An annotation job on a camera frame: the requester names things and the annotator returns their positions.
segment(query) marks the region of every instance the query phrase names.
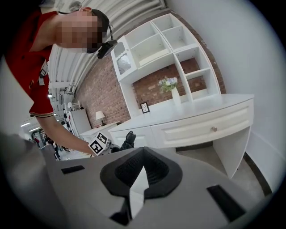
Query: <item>brick wall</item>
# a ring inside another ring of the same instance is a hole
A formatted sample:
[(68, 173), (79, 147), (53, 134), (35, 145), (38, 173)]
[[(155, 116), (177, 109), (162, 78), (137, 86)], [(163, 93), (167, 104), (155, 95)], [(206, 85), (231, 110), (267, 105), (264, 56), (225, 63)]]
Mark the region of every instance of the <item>brick wall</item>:
[[(126, 31), (119, 37), (126, 35), (136, 27), (150, 21), (156, 17), (162, 16), (167, 13), (173, 13), (196, 37), (200, 42), (203, 49), (205, 50), (210, 62), (214, 68), (215, 74), (218, 78), (219, 86), (222, 93), (226, 93), (223, 78), (221, 76), (220, 70), (215, 62), (215, 58), (208, 49), (207, 45), (204, 43), (200, 35), (179, 15), (175, 14), (173, 11), (165, 11), (154, 17), (148, 18), (138, 25), (134, 26), (130, 30)], [(198, 64), (195, 59), (187, 60), (181, 63), (184, 71), (187, 73), (198, 70)], [(179, 74), (175, 65), (170, 65), (159, 71), (156, 71), (149, 76), (135, 82), (133, 84), (134, 92), (138, 104), (147, 101), (149, 105), (156, 104), (168, 99), (171, 99), (171, 92), (161, 93), (158, 87), (158, 82), (164, 76), (167, 77), (177, 77), (178, 78), (178, 91), (180, 95), (184, 95), (185, 91), (182, 86)], [(189, 80), (189, 85), (192, 92), (202, 90), (206, 88), (205, 82), (202, 77), (197, 77)], [(123, 94), (116, 77), (116, 73), (113, 68), (113, 63), (111, 56), (108, 55), (103, 60), (97, 61), (91, 68), (87, 76), (85, 77), (83, 83), (78, 88), (76, 92), (76, 97), (74, 101), (80, 101), (82, 106), (86, 109), (88, 119), (92, 128), (101, 124), (100, 121), (96, 121), (95, 113), (96, 111), (103, 111), (105, 114), (105, 123), (112, 123), (117, 121), (127, 121), (130, 119), (127, 106), (125, 104)]]

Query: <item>red polo shirt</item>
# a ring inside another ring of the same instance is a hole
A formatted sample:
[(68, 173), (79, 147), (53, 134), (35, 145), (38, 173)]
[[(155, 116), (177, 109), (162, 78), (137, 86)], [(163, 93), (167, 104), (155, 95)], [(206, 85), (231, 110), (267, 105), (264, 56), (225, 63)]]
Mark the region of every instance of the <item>red polo shirt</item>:
[(5, 55), (10, 71), (34, 101), (29, 111), (31, 116), (49, 117), (54, 113), (48, 98), (49, 76), (44, 76), (44, 85), (39, 84), (42, 65), (45, 60), (48, 62), (52, 46), (37, 52), (29, 50), (42, 23), (55, 14), (56, 11), (42, 14), (40, 8), (33, 12), (20, 27), (9, 53)]

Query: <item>neck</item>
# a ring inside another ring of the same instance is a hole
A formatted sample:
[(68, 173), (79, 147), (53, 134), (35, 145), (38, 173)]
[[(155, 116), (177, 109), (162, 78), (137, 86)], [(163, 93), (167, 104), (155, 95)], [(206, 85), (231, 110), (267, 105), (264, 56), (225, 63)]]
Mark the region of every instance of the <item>neck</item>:
[(42, 23), (30, 51), (40, 51), (55, 43), (57, 17), (55, 15)]

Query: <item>headset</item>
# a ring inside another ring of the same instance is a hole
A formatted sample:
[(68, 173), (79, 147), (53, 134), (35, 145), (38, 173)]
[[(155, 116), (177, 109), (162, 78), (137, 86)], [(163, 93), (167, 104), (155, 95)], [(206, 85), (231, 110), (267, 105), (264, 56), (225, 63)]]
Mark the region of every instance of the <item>headset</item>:
[[(69, 13), (64, 13), (61, 11), (59, 11), (59, 13), (60, 14), (69, 14)], [(110, 30), (111, 41), (107, 41), (107, 42), (103, 43), (99, 48), (88, 48), (87, 49), (87, 53), (94, 53), (98, 50), (97, 57), (98, 57), (98, 59), (102, 59), (102, 58), (106, 57), (115, 48), (115, 46), (117, 45), (117, 40), (113, 39), (112, 30), (111, 30), (111, 27), (109, 25), (108, 17), (103, 12), (96, 10), (96, 9), (92, 10), (92, 14), (94, 16), (98, 16), (102, 20), (104, 20), (104, 22), (106, 24), (108, 24), (108, 28)]]

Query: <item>black picture frame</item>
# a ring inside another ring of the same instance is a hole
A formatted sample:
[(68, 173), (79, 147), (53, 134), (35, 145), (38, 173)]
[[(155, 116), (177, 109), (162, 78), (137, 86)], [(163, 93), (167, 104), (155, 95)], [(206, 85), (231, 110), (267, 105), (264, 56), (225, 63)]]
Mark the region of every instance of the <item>black picture frame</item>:
[(149, 106), (148, 106), (147, 102), (141, 103), (140, 107), (141, 107), (141, 110), (142, 110), (143, 114), (150, 112), (150, 109), (149, 109)]

